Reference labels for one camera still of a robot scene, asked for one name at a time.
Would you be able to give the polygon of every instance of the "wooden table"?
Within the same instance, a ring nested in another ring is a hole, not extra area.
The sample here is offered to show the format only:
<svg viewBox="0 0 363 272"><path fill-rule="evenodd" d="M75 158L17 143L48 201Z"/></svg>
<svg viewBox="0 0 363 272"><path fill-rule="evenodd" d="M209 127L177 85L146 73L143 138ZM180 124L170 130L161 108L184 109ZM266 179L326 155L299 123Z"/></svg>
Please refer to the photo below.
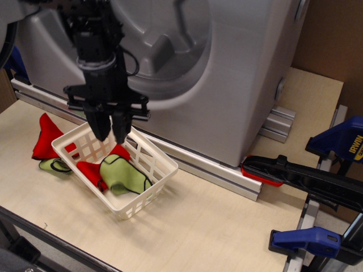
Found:
<svg viewBox="0 0 363 272"><path fill-rule="evenodd" d="M291 69L279 105L297 112L285 144L260 137L251 152L316 166L306 141L326 130L342 83ZM0 205L122 271L278 271L272 229L297 227L306 193L263 187L257 202L179 170L159 197L129 220L113 215L75 174L32 160L43 110L17 101L0 114ZM49 114L67 132L76 127Z"/></svg>

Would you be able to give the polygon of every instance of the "red fabric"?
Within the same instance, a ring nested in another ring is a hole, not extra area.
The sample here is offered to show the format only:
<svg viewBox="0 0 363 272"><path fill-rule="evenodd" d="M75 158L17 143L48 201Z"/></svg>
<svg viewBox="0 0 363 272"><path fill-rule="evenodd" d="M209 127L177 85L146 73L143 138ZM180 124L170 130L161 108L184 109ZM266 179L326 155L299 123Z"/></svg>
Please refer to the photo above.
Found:
<svg viewBox="0 0 363 272"><path fill-rule="evenodd" d="M52 141L62 136L63 132L61 132L46 113L40 117L39 124L40 135L33 149L32 159L44 160L59 158L59 155L53 150ZM76 146L73 143L66 147L67 152L75 149Z"/></svg>
<svg viewBox="0 0 363 272"><path fill-rule="evenodd" d="M107 190L106 183L100 175L100 164L79 161L77 168L95 185L101 192Z"/></svg>
<svg viewBox="0 0 363 272"><path fill-rule="evenodd" d="M116 154L123 157L125 160L130 160L130 153L123 148L123 146L117 144L109 153L110 155ZM77 168L95 185L101 192L105 191L108 187L102 180L100 174L101 164L88 163L86 161L79 161Z"/></svg>

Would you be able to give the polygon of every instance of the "green fabric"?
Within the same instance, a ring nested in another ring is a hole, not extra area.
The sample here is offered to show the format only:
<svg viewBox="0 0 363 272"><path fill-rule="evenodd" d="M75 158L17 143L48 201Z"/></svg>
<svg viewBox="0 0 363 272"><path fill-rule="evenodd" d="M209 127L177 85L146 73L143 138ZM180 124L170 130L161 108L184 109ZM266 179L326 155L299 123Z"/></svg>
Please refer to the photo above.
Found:
<svg viewBox="0 0 363 272"><path fill-rule="evenodd" d="M56 171L64 174L72 174L72 170L67 166L67 164L61 159L49 159L42 160L39 163L39 168L47 171Z"/></svg>
<svg viewBox="0 0 363 272"><path fill-rule="evenodd" d="M141 194L152 186L148 177L116 154L109 155L102 161L100 174L103 181L116 195L129 191Z"/></svg>

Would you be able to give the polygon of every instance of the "cardboard wall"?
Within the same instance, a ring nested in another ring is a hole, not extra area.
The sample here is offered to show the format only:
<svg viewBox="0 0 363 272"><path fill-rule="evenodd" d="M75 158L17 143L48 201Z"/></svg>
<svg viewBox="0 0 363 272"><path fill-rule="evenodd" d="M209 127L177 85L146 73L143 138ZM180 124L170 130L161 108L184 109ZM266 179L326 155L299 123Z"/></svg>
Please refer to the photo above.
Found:
<svg viewBox="0 0 363 272"><path fill-rule="evenodd" d="M0 70L0 113L16 101L14 91L4 69Z"/></svg>
<svg viewBox="0 0 363 272"><path fill-rule="evenodd" d="M343 81L339 104L349 108L347 118L363 116L363 1L310 0L293 66ZM347 176L363 181L363 164ZM339 209L347 221L356 216Z"/></svg>

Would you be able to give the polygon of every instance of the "white plastic basket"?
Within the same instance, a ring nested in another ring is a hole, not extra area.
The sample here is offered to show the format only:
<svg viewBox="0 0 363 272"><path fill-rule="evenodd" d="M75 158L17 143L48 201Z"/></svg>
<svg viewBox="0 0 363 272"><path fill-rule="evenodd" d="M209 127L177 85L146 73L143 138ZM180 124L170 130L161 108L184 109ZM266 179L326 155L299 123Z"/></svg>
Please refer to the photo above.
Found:
<svg viewBox="0 0 363 272"><path fill-rule="evenodd" d="M74 143L76 149L68 153L65 147ZM165 182L178 171L178 165L163 151L132 128L123 146L130 153L130 163L144 173L153 185L141 194L114 195L110 190L100 192L77 168L78 161L100 163L116 145L111 132L101 142L96 139L88 123L85 123L55 139L52 146L73 172L101 199L101 201L122 219L129 219L154 200Z"/></svg>

